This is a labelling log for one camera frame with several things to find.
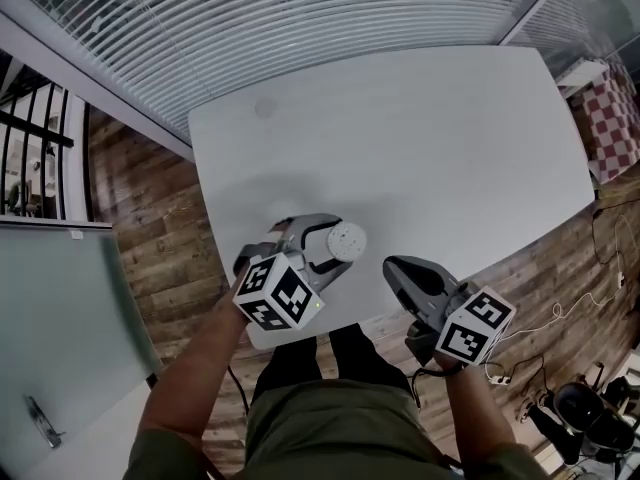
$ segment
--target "white cable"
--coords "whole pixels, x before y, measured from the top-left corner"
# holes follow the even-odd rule
[[[638,250],[638,244],[636,242],[636,238],[634,236],[633,229],[631,228],[631,225],[627,221],[626,217],[624,215],[618,215],[618,217],[616,218],[616,223],[613,226],[613,234],[614,234],[614,237],[615,237],[615,244],[616,244],[616,259],[617,259],[617,263],[618,263],[618,274],[622,274],[622,269],[620,268],[620,251],[618,249],[618,223],[619,223],[619,220],[624,220],[624,223],[627,225],[627,228],[629,229],[629,233],[631,234],[631,239],[633,240],[633,245],[636,248],[636,251]],[[546,329],[547,327],[549,327],[551,324],[557,322],[558,320],[564,320],[565,318],[567,318],[571,314],[571,312],[575,309],[575,307],[578,304],[580,304],[580,302],[582,302],[582,299],[584,299],[585,297],[589,297],[591,299],[591,302],[593,302],[596,306],[598,306],[600,308],[604,307],[609,302],[611,302],[613,299],[616,298],[618,293],[620,293],[620,290],[622,290],[622,286],[620,286],[611,297],[609,297],[608,299],[606,299],[603,302],[597,302],[593,298],[593,294],[591,292],[587,292],[584,295],[582,295],[575,302],[575,304],[573,306],[571,306],[571,308],[569,309],[569,311],[567,311],[566,314],[562,313],[562,304],[560,304],[559,302],[556,302],[551,308],[551,311],[553,313],[553,318],[551,320],[549,320],[546,324],[544,324],[541,327],[536,327],[535,329],[523,329],[521,331],[516,331],[513,334],[510,334],[509,336],[503,338],[502,336],[504,336],[504,334],[507,332],[507,329],[511,325],[511,322],[509,322],[507,324],[507,326],[504,328],[504,330],[493,339],[492,344],[490,345],[489,349],[487,350],[487,354],[486,354],[485,359],[484,359],[484,361],[485,361],[485,363],[484,363],[484,373],[487,376],[487,379],[491,380],[491,377],[489,376],[489,372],[488,372],[488,369],[487,369],[487,364],[491,360],[491,354],[493,354],[493,350],[500,343],[502,343],[503,341],[510,340],[511,338],[513,338],[513,337],[515,337],[515,336],[517,336],[519,334],[528,334],[528,333],[531,333],[531,332],[541,331],[541,330]]]

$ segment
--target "red checkered box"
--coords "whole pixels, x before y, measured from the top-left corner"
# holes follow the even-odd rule
[[[600,183],[606,183],[640,160],[640,111],[636,91],[621,64],[593,82],[583,95],[584,110],[596,139]]]

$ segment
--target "white wall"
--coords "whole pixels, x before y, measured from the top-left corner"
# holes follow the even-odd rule
[[[143,382],[73,440],[16,480],[119,480],[127,469],[148,396],[149,386]]]
[[[87,207],[84,199],[83,126],[85,102],[69,94],[65,135],[74,140],[72,148],[64,148],[63,153],[63,188],[67,220],[86,222]]]

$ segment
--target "glass panel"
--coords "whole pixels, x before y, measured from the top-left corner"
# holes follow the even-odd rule
[[[51,453],[24,396],[64,442],[159,363],[110,229],[0,224],[0,251],[0,463],[18,478]]]
[[[188,139],[187,113],[205,101],[371,52],[496,43],[535,0],[31,1],[7,11]]]
[[[537,48],[554,76],[640,32],[640,0],[548,0],[509,43]]]
[[[618,54],[629,71],[633,82],[640,84],[640,36],[636,36],[627,46],[622,48]]]

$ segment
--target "person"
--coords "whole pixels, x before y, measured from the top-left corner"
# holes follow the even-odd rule
[[[202,436],[248,324],[232,302],[237,287],[238,280],[153,387],[125,480],[207,478]],[[329,336],[339,379],[322,379],[315,338],[275,349],[256,384],[245,467],[234,478],[457,477],[420,426],[402,371],[377,354],[357,324]],[[449,356],[436,360],[443,369],[456,364]],[[465,476],[548,478],[529,450],[516,444],[477,367],[447,377],[446,385]]]

